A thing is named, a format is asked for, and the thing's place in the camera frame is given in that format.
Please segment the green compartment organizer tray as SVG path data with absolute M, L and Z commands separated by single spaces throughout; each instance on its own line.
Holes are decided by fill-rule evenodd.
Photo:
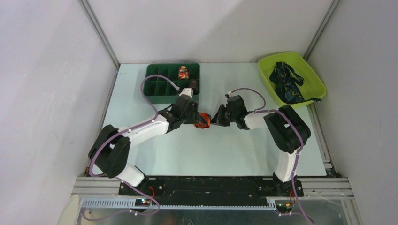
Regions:
M 160 63 L 147 66 L 143 93 L 152 104 L 174 103 L 183 88 L 189 88 L 189 80 L 178 80 L 178 68 L 187 66 L 190 79 L 198 79 L 200 85 L 200 65 L 198 63 Z M 199 94 L 193 95 L 199 101 Z

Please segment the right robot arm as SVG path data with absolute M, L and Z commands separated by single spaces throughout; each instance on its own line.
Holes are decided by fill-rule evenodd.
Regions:
M 279 157 L 274 171 L 272 189 L 277 196 L 298 196 L 297 166 L 299 156 L 311 137 L 308 125 L 290 105 L 279 109 L 248 111 L 241 96 L 227 97 L 211 124 L 228 127 L 235 123 L 239 129 L 267 128 L 278 147 Z

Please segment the orange navy striped tie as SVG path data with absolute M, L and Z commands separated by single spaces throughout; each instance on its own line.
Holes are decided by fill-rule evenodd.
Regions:
M 211 115 L 208 113 L 201 112 L 199 113 L 200 119 L 197 123 L 193 124 L 194 127 L 199 129 L 210 128 L 211 126 Z

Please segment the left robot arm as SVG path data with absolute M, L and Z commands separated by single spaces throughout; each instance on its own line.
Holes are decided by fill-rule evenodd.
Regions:
M 92 169 L 97 166 L 101 175 L 127 182 L 135 194 L 143 195 L 148 191 L 147 176 L 128 163 L 130 149 L 151 138 L 176 130 L 182 124 L 194 124 L 198 121 L 198 102 L 181 94 L 175 103 L 157 111 L 153 118 L 141 124 L 123 128 L 105 126 L 88 153 L 91 161 L 90 175 L 95 176 Z

